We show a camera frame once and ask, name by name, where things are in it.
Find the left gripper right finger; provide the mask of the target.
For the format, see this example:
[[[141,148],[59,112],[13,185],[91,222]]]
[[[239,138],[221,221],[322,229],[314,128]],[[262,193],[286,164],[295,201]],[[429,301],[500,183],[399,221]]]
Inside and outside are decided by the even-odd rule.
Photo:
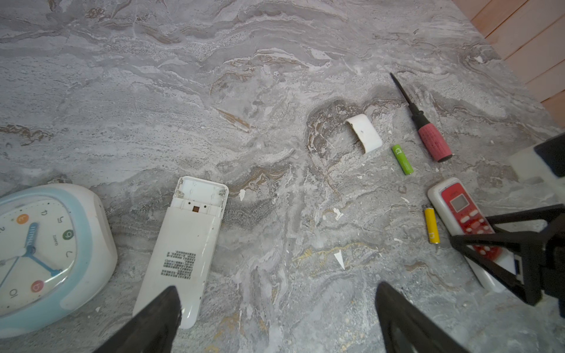
[[[387,352],[466,352],[388,282],[381,282],[375,307]]]

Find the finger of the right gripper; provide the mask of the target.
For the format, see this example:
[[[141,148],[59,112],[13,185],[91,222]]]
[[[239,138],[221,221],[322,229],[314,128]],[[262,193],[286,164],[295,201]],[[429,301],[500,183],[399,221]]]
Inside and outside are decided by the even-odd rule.
[[[480,266],[524,303],[536,305],[543,294],[564,305],[564,205],[490,216],[495,233],[455,235],[451,246],[466,259]],[[508,232],[500,224],[544,220],[540,232]],[[473,246],[499,247],[514,255],[514,271],[504,269],[477,253]]]

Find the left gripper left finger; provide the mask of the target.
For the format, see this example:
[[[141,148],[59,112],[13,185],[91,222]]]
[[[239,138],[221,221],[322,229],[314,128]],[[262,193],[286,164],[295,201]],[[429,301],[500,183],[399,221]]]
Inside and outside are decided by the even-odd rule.
[[[182,321],[177,288],[169,286],[96,352],[170,352]]]

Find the red white remote control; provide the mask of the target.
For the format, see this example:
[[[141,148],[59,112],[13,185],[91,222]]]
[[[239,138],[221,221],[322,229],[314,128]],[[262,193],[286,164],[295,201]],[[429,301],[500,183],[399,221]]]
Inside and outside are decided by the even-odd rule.
[[[494,230],[461,181],[451,177],[428,190],[428,198],[451,236],[486,235]],[[502,247],[474,246],[476,253],[515,273],[513,254]]]

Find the white remote with yellow sticker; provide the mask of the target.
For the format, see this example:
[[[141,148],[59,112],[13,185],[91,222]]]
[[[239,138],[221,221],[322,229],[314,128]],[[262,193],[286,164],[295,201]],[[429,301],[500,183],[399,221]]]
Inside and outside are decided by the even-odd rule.
[[[177,288],[182,329],[195,325],[225,213],[229,188],[192,176],[179,178],[136,300],[141,312],[169,286]]]

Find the yellow AAA battery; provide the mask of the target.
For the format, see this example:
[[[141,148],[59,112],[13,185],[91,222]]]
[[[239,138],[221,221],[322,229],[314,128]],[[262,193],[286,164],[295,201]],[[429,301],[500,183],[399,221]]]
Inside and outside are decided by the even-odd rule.
[[[436,219],[436,212],[430,205],[425,205],[423,207],[425,223],[428,233],[428,240],[431,244],[440,244],[440,235],[438,230],[438,222]]]

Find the green AAA battery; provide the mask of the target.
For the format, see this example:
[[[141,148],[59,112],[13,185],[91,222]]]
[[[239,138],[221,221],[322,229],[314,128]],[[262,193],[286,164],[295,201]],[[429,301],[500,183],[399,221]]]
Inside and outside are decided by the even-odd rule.
[[[406,154],[404,153],[403,149],[400,145],[394,145],[391,150],[394,153],[394,157],[396,157],[397,162],[399,163],[403,173],[405,175],[411,175],[413,173],[413,167],[411,166],[410,162],[408,161]]]

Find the red handled screwdriver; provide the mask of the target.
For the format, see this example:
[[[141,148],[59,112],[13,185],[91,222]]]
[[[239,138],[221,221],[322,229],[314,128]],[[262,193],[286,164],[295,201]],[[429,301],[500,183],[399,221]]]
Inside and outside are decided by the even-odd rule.
[[[420,139],[432,159],[438,163],[449,160],[453,156],[453,153],[442,134],[436,126],[428,120],[424,112],[411,101],[409,95],[406,93],[396,76],[394,76],[393,73],[390,73],[390,76],[408,103],[408,109],[411,112],[411,119],[416,126]]]

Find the white remote battery cover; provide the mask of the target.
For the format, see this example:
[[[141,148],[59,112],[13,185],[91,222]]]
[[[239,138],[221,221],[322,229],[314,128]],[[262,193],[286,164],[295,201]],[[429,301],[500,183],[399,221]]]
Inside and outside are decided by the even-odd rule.
[[[347,119],[346,122],[353,128],[353,131],[359,138],[365,154],[382,147],[382,138],[367,115],[359,114]]]

